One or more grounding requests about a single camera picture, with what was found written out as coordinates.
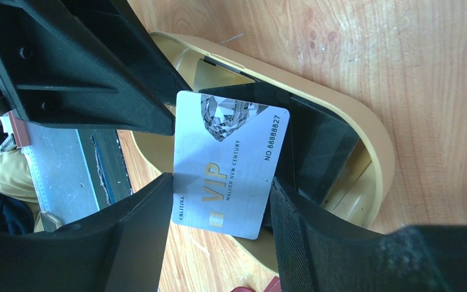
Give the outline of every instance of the yellow fabric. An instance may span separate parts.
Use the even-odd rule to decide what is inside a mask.
[[[0,155],[0,193],[23,201],[33,212],[35,232],[43,231],[44,226],[38,215],[40,206],[35,186],[21,150],[12,150]]]

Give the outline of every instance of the beige tray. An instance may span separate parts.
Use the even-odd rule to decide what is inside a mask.
[[[395,173],[391,140],[372,111],[349,96],[202,38],[161,32],[151,36],[195,91],[211,83],[226,86],[250,82],[233,71],[207,66],[200,61],[207,56],[321,105],[343,118],[357,132],[361,142],[349,157],[343,175],[334,183],[323,207],[353,224],[364,228],[370,226]],[[173,172],[173,137],[140,132],[134,132],[133,137],[149,164],[160,172]],[[272,273],[278,273],[273,236],[269,231],[262,229],[257,240],[236,237],[232,240]]]

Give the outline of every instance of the wooden table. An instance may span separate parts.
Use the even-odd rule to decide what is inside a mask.
[[[149,31],[196,35],[352,96],[382,120],[395,182],[372,229],[467,224],[467,1],[130,0]],[[157,174],[120,137],[135,189]],[[161,291],[262,291],[227,237],[171,225]]]

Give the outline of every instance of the diamond graphic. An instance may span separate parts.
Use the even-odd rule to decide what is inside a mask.
[[[266,108],[267,105],[201,95],[201,115],[205,128],[220,142]]]

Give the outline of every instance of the silver card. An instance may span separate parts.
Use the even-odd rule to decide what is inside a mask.
[[[256,239],[288,122],[283,108],[181,91],[173,222]]]

